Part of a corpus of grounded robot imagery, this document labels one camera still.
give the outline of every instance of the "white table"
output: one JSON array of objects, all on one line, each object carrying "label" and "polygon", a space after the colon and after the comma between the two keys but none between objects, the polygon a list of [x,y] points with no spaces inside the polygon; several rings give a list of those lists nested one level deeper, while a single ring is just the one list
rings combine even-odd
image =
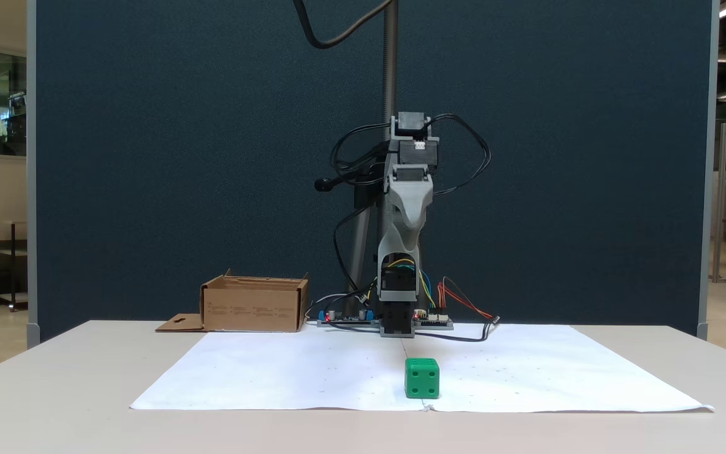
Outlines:
[{"label": "white table", "polygon": [[129,410],[204,336],[158,325],[88,322],[0,364],[0,452],[726,452],[726,350],[667,327],[576,329],[717,413]]}]

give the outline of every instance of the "orange wire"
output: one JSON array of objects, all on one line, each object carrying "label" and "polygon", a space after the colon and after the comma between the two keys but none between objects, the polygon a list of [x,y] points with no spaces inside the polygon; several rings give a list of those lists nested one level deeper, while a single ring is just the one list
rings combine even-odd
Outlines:
[{"label": "orange wire", "polygon": [[479,310],[479,308],[475,307],[475,305],[472,303],[472,301],[470,301],[470,299],[467,297],[467,295],[463,293],[463,291],[461,292],[461,295],[464,296],[463,299],[460,296],[456,295],[456,293],[453,293],[452,290],[450,290],[449,288],[447,288],[447,284],[444,284],[444,280],[445,279],[447,279],[447,281],[450,281],[452,283],[452,285],[454,285],[458,289],[458,291],[461,291],[461,288],[459,288],[458,285],[452,279],[450,279],[447,276],[444,276],[441,279],[441,282],[439,282],[439,286],[438,286],[439,295],[440,295],[442,301],[444,301],[443,302],[444,305],[442,307],[446,307],[446,297],[444,297],[444,295],[449,295],[449,296],[452,296],[453,299],[455,299],[456,301],[458,301],[462,305],[464,305],[464,306],[466,306],[468,308],[471,308],[473,311],[475,311],[477,313],[480,313],[482,316],[484,316],[486,318],[489,318],[489,319],[492,319],[493,318],[492,317],[492,314],[489,314],[487,312],[484,312],[482,310]]}]

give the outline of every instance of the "yellow wire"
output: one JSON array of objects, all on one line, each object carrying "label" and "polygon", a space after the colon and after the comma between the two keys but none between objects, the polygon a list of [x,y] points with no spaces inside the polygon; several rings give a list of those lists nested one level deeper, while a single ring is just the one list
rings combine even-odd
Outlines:
[{"label": "yellow wire", "polygon": [[400,264],[401,262],[408,262],[408,263],[409,263],[409,264],[411,264],[411,265],[415,265],[415,264],[414,264],[414,261],[412,261],[411,259],[400,259],[400,260],[397,260],[396,262],[393,262],[393,263],[392,263],[391,265],[389,265],[388,267],[390,268],[390,267],[392,267],[393,265],[397,265],[397,264]]},{"label": "yellow wire", "polygon": [[[416,264],[411,259],[400,259],[400,260],[397,260],[396,262],[393,262],[388,267],[391,268],[393,265],[400,264],[401,262],[408,262],[409,264],[414,265],[414,268],[416,268]],[[424,289],[424,294],[427,295],[427,299],[430,300],[431,307],[435,307],[435,301],[433,301],[433,298],[430,297],[429,291],[427,291],[427,283],[424,282],[424,275],[422,274],[422,270],[418,270],[418,278],[422,282],[422,288]]]}]

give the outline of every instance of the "cardboard flap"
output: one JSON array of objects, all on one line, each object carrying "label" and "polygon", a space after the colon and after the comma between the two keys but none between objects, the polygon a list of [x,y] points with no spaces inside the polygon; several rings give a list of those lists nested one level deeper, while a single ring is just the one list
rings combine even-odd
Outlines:
[{"label": "cardboard flap", "polygon": [[179,313],[175,317],[169,319],[160,327],[156,328],[156,333],[163,331],[203,331],[204,323],[201,322],[201,314],[199,313]]}]

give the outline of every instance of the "white paper sheet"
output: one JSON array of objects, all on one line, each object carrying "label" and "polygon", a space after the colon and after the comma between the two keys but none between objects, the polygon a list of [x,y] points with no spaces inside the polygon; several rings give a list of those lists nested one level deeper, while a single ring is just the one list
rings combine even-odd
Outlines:
[{"label": "white paper sheet", "polygon": [[[435,332],[479,337],[481,327]],[[406,357],[436,359],[438,399],[405,397]],[[565,325],[501,325],[486,342],[389,339],[313,325],[294,334],[209,333],[131,406],[492,413],[706,407]]]}]

